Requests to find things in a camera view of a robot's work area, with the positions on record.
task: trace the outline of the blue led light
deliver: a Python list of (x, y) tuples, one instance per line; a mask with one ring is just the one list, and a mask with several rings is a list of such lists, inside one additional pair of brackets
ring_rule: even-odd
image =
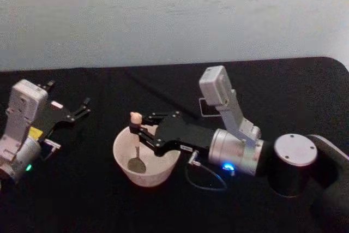
[(234, 166), (232, 164), (230, 164), (230, 163), (224, 163), (222, 167), (223, 167), (224, 170), (228, 170), (228, 171), (234, 171), (235, 170)]

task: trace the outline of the green led light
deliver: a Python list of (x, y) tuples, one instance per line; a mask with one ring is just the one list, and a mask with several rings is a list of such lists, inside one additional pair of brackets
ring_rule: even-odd
[(31, 164), (29, 164), (29, 165), (27, 166), (26, 171), (29, 171), (30, 169), (32, 169), (32, 165), (31, 165)]

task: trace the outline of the sticker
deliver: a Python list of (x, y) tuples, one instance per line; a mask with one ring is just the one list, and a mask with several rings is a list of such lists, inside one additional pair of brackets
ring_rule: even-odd
[(63, 105), (60, 104), (60, 103), (58, 103), (58, 102), (56, 102), (56, 101), (52, 101), (52, 102), (51, 102), (51, 105), (52, 105), (52, 106), (55, 106), (55, 107), (57, 107), (57, 108), (59, 108), (59, 109), (62, 109), (62, 108), (63, 108)]
[(43, 132), (35, 127), (31, 127), (29, 130), (29, 136), (31, 136), (35, 140), (38, 140), (42, 134)]
[(182, 150), (186, 150), (186, 151), (192, 152), (192, 148), (191, 148), (191, 147), (187, 147), (187, 146), (180, 145), (180, 148), (181, 148)]

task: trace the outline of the yellow label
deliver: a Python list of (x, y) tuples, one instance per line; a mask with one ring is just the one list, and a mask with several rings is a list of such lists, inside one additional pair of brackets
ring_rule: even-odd
[(29, 136), (31, 136), (35, 140), (38, 140), (42, 134), (43, 132), (41, 130), (34, 127), (31, 127), (29, 130)]

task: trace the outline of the black table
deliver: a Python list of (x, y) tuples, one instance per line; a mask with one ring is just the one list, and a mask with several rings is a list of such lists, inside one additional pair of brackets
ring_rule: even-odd
[[(223, 64), (247, 119), (273, 141), (285, 133), (319, 134), (349, 154), (349, 73), (330, 58), (275, 59)], [(0, 74), (4, 128), (10, 87), (20, 79), (55, 79), (50, 98), (73, 110), (91, 98), (91, 115), (52, 139), (62, 148), (0, 195), (0, 232), (319, 232), (309, 207), (322, 189), (310, 181), (297, 198), (282, 198), (265, 177), (219, 171), (228, 191), (210, 193), (184, 177), (182, 154), (170, 178), (153, 189), (133, 185), (117, 166), (113, 141), (129, 111), (181, 110), (201, 118), (198, 80), (218, 63), (151, 67), (62, 69)]]

